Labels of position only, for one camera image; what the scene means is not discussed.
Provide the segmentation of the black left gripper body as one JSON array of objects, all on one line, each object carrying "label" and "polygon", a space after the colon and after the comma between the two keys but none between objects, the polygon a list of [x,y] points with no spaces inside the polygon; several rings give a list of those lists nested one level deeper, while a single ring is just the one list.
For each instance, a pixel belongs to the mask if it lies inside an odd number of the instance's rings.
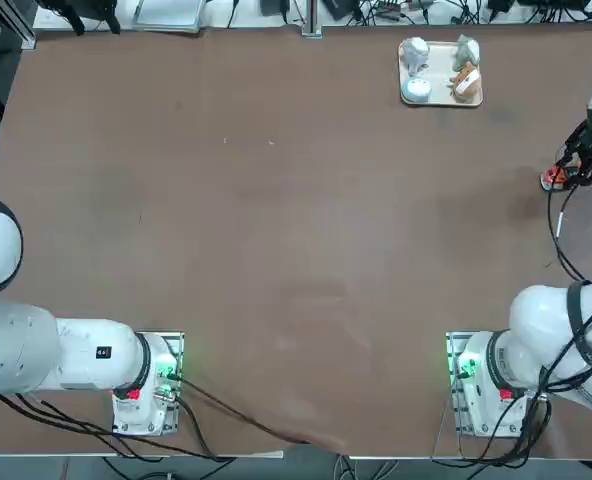
[{"label": "black left gripper body", "polygon": [[114,14],[116,0],[43,0],[38,4],[45,9],[62,14],[71,8],[76,14]]}]

